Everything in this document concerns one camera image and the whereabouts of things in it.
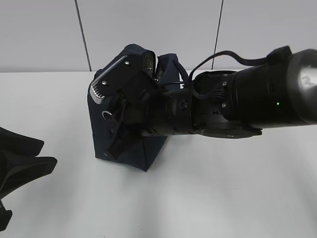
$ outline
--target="white wall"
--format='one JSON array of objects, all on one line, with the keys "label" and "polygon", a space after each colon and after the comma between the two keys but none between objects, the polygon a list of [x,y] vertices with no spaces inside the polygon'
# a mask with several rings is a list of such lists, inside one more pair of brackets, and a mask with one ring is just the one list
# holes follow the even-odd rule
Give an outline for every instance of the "white wall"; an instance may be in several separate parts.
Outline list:
[{"label": "white wall", "polygon": [[[130,43],[177,53],[192,69],[214,51],[221,0],[78,0],[93,70]],[[290,45],[317,48],[315,0],[224,0],[217,51],[261,58]],[[4,0],[0,72],[88,71],[75,0]],[[210,69],[206,64],[203,69]],[[215,69],[241,68],[229,57]]]}]

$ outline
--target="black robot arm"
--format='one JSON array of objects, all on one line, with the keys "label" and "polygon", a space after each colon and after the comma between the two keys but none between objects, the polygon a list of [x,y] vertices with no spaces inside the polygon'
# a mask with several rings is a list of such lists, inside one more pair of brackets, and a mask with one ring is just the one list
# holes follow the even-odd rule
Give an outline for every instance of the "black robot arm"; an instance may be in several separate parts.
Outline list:
[{"label": "black robot arm", "polygon": [[[120,57],[97,72],[90,85],[88,105],[97,158],[147,170],[158,150],[141,159],[133,151],[140,142],[141,149],[147,150],[145,138],[177,134],[246,138],[261,135],[263,128],[317,122],[315,50],[292,54],[289,47],[282,47],[255,60],[220,52],[188,77],[183,73],[184,87],[180,88],[178,74],[174,80],[160,81],[150,60],[155,58],[153,52],[143,49],[142,54],[126,54],[133,47],[143,49],[127,46]],[[196,69],[221,55],[252,67],[239,72],[206,71],[192,80]],[[158,68],[166,73],[171,67],[184,72],[177,60]]]}]

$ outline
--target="black object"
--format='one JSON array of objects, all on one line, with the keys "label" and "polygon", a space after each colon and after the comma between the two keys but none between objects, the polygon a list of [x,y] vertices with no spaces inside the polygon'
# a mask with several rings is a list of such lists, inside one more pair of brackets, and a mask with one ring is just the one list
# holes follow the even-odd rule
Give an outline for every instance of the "black object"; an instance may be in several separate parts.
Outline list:
[{"label": "black object", "polygon": [[44,142],[19,135],[0,127],[0,231],[4,231],[12,211],[6,210],[1,200],[30,181],[50,174],[57,160],[35,157]]},{"label": "black object", "polygon": [[[192,80],[195,70],[222,55],[252,67]],[[168,135],[246,138],[263,128],[316,124],[316,69],[317,51],[292,54],[286,46],[251,60],[219,52],[187,76],[176,55],[160,57],[155,71],[154,53],[129,45],[90,85],[96,157],[146,171]]]}]

